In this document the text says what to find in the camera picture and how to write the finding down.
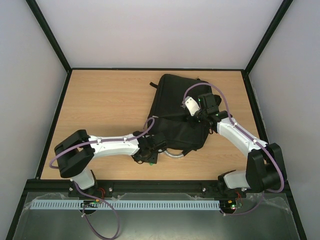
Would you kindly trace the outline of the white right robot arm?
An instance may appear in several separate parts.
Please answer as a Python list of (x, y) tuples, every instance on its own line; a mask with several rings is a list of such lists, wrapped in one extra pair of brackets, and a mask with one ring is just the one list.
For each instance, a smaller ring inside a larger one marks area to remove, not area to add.
[(220, 111), (212, 93), (187, 96), (184, 105), (190, 116), (211, 133), (230, 141), (247, 158), (245, 170), (232, 170), (221, 175), (218, 191), (229, 196), (235, 189), (250, 189), (255, 193), (279, 193), (285, 186), (285, 167), (282, 151), (276, 143), (255, 137), (242, 127), (228, 110)]

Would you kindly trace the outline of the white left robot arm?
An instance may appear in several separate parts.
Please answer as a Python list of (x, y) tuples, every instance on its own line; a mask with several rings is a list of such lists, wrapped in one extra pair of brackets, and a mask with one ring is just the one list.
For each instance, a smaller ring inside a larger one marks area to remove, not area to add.
[(109, 156), (131, 156), (136, 163), (156, 164), (158, 154), (167, 148), (163, 133), (150, 135), (136, 131), (131, 134), (101, 137), (77, 130), (54, 148), (61, 178), (72, 179), (81, 190), (96, 184), (90, 161)]

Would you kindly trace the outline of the black student bag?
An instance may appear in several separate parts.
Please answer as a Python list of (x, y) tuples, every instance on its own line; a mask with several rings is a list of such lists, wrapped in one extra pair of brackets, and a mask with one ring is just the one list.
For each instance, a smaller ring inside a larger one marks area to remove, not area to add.
[(199, 78), (167, 73), (160, 78), (157, 85), (150, 83), (156, 88), (156, 92), (148, 115), (153, 117), (155, 122), (149, 132), (152, 135), (163, 133), (167, 148), (181, 151), (182, 156), (201, 149), (208, 135), (213, 133), (205, 122), (198, 122), (186, 107), (182, 107), (185, 93), (194, 100), (200, 95), (212, 93), (208, 85), (199, 85), (188, 90), (201, 82)]

